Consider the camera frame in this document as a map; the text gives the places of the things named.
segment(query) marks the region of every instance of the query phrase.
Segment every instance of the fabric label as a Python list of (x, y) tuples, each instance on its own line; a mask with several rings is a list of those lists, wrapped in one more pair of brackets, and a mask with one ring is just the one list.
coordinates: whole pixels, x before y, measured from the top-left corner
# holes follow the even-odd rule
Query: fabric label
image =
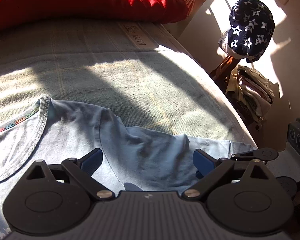
[(141, 30), (138, 23), (119, 22), (119, 26), (127, 34), (132, 43), (139, 49), (154, 49), (156, 46)]

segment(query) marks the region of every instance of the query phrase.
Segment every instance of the black device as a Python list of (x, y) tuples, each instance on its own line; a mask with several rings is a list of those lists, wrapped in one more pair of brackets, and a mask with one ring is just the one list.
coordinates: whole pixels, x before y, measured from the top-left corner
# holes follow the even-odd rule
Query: black device
[(91, 178), (92, 158), (101, 164), (101, 150), (61, 164), (35, 161), (3, 204), (7, 239), (290, 239), (282, 227), (293, 214), (291, 198), (260, 160), (210, 158), (215, 168), (181, 196), (115, 197)]

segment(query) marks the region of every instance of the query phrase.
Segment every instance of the star-patterned cap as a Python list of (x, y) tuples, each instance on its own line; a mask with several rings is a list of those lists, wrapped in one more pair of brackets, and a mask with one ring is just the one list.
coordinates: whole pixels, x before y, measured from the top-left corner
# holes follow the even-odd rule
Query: star-patterned cap
[(274, 21), (269, 8), (259, 0), (239, 0), (232, 7), (227, 32), (228, 54), (235, 58), (258, 60), (266, 50), (273, 31)]

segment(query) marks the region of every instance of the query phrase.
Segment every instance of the pile of clothes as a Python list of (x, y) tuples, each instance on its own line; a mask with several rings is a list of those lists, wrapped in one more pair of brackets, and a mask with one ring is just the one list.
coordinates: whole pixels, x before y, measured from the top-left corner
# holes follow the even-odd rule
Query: pile of clothes
[(237, 101), (255, 122), (263, 119), (274, 99), (270, 81), (258, 70), (237, 66), (231, 72), (226, 95)]

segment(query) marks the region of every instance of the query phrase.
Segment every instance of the metal screw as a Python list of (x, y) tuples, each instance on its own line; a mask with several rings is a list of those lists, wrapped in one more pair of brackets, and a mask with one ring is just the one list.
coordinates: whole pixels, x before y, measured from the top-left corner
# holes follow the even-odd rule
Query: metal screw
[(198, 197), (198, 196), (200, 196), (200, 192), (197, 191), (196, 189), (187, 189), (185, 191), (185, 196), (187, 196), (187, 197)]
[(112, 197), (112, 191), (106, 190), (106, 189), (100, 190), (97, 192), (97, 196), (99, 198), (110, 198), (110, 197)]

